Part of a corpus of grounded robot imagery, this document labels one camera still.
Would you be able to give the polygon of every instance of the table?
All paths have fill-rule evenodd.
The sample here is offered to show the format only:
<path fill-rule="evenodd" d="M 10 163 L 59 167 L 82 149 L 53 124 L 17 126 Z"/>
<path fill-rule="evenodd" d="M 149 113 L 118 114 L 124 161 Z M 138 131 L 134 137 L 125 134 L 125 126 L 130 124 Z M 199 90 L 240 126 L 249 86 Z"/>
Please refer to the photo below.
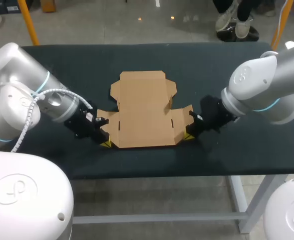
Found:
<path fill-rule="evenodd" d="M 176 82 L 172 108 L 193 105 L 206 94 L 220 96 L 234 69 L 258 58 L 270 46 L 262 42 L 171 43 L 142 45 L 44 45 L 24 49 L 72 91 L 100 109 L 116 111 L 110 85 L 122 71 L 162 70 Z M 75 217 L 74 224 L 240 220 L 248 233 L 272 192 L 294 173 L 294 120 L 270 125 L 251 114 L 231 123 L 221 134 L 206 132 L 175 147 L 107 149 L 90 139 L 74 139 L 62 124 L 42 115 L 26 136 L 21 152 L 56 163 L 70 179 L 230 176 L 237 212 Z M 267 175 L 247 207 L 238 175 Z"/>

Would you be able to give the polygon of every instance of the person's leg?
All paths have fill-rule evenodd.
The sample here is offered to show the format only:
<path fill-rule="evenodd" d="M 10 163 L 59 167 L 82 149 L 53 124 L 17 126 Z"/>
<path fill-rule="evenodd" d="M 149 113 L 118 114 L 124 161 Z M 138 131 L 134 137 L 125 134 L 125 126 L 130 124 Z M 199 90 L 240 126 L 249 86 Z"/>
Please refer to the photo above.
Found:
<path fill-rule="evenodd" d="M 231 6 L 233 0 L 213 0 L 219 14 L 224 13 Z"/>
<path fill-rule="evenodd" d="M 218 12 L 220 13 L 216 21 L 216 31 L 224 30 L 232 17 L 237 11 L 237 0 L 213 0 Z"/>
<path fill-rule="evenodd" d="M 250 12 L 254 7 L 257 7 L 260 2 L 261 0 L 242 0 L 239 4 L 237 12 L 238 21 L 235 29 L 238 38 L 243 39 L 248 35 L 250 29 L 250 22 L 248 20 Z"/>
<path fill-rule="evenodd" d="M 239 4 L 237 17 L 241 22 L 247 21 L 253 8 L 259 6 L 261 0 L 242 0 Z"/>

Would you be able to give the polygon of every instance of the dark green table cover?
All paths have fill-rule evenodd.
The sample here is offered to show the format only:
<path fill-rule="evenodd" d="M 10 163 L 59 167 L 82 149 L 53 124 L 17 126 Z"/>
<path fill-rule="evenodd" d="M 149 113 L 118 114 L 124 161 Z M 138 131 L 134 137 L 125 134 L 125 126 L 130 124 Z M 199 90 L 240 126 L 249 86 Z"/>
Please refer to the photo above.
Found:
<path fill-rule="evenodd" d="M 142 45 L 44 45 L 24 49 L 72 91 L 100 109 L 116 111 L 110 85 L 122 71 L 162 70 L 176 82 L 172 108 L 205 95 L 220 97 L 237 66 L 270 50 L 266 43 Z M 56 163 L 70 179 L 294 173 L 294 120 L 271 125 L 255 114 L 177 146 L 107 149 L 78 140 L 63 124 L 42 114 L 20 152 Z"/>

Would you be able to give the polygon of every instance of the metal table frame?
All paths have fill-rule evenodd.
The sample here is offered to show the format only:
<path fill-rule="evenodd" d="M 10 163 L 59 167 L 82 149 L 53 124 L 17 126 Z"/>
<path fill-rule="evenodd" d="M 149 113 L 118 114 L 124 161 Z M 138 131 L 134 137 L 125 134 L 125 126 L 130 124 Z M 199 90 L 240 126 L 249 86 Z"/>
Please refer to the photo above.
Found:
<path fill-rule="evenodd" d="M 73 224 L 238 220 L 240 233 L 248 234 L 263 214 L 271 194 L 285 182 L 286 177 L 287 174 L 266 175 L 247 205 L 240 176 L 228 176 L 236 212 L 76 216 Z"/>

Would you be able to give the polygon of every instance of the table leg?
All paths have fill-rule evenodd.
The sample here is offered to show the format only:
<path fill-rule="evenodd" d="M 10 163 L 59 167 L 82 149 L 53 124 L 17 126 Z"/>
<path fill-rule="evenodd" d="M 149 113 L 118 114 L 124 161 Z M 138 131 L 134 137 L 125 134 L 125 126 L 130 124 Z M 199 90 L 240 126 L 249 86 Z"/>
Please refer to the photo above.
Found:
<path fill-rule="evenodd" d="M 284 183 L 287 176 L 287 174 L 265 176 L 246 210 L 248 218 L 239 222 L 239 230 L 241 234 L 250 233 L 252 228 L 259 221 L 261 215 L 264 213 L 270 196 L 280 185 Z"/>
<path fill-rule="evenodd" d="M 243 191 L 240 176 L 228 176 L 228 180 L 236 211 L 238 213 L 244 213 L 248 208 L 248 204 Z"/>

